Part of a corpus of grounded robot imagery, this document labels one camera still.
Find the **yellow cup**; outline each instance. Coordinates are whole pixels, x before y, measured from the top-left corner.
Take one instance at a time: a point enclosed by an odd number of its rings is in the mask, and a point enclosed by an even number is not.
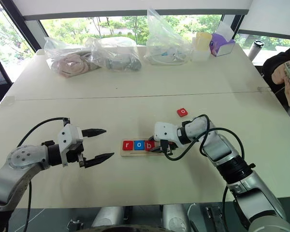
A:
[[[211,39],[212,34],[208,32],[197,32],[195,40],[195,49],[199,51],[207,51]]]

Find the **clear plastic bag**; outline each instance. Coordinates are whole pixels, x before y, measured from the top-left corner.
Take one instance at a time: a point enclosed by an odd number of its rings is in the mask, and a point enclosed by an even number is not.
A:
[[[70,77],[99,68],[90,61],[90,47],[67,44],[50,37],[45,37],[45,40],[46,62],[51,70]]]
[[[191,43],[176,34],[171,26],[154,10],[147,10],[149,37],[144,58],[151,64],[179,65],[191,56]]]
[[[142,66],[136,43],[128,37],[94,39],[91,61],[113,71],[138,71]]]

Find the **wall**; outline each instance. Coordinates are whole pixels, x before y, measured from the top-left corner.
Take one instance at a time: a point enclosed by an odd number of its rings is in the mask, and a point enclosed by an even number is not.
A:
[[[252,0],[13,0],[22,15],[154,9],[249,9]]]
[[[290,35],[290,0],[253,0],[240,30]]]

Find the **blue letter block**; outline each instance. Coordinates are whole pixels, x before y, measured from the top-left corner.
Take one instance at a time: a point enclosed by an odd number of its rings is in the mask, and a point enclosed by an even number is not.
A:
[[[134,150],[145,150],[145,141],[144,140],[134,141]]]

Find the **silver robot arm segment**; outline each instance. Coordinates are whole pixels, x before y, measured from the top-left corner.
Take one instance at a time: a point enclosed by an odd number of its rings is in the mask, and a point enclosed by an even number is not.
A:
[[[83,157],[83,136],[92,137],[105,133],[102,129],[81,130],[70,123],[58,134],[58,144],[46,141],[38,146],[23,145],[13,150],[0,169],[0,232],[21,200],[31,179],[50,166],[78,162],[80,167],[91,167],[110,158],[114,153],[86,160]]]
[[[193,142],[196,137],[203,134],[206,127],[207,120],[203,116],[183,122],[182,127],[157,122],[154,139],[161,143],[160,152],[167,151],[171,155],[172,147],[174,147],[171,146],[172,143],[175,143],[177,147],[183,147],[184,144]],[[211,121],[209,128],[215,128]],[[203,145],[203,153],[206,154],[227,182],[227,187],[235,198],[236,212],[246,229],[253,221],[261,217],[275,217],[279,221],[278,218],[281,218],[282,221],[287,223],[281,203],[258,174],[252,170],[254,164],[247,165],[231,143],[217,130],[208,133]]]

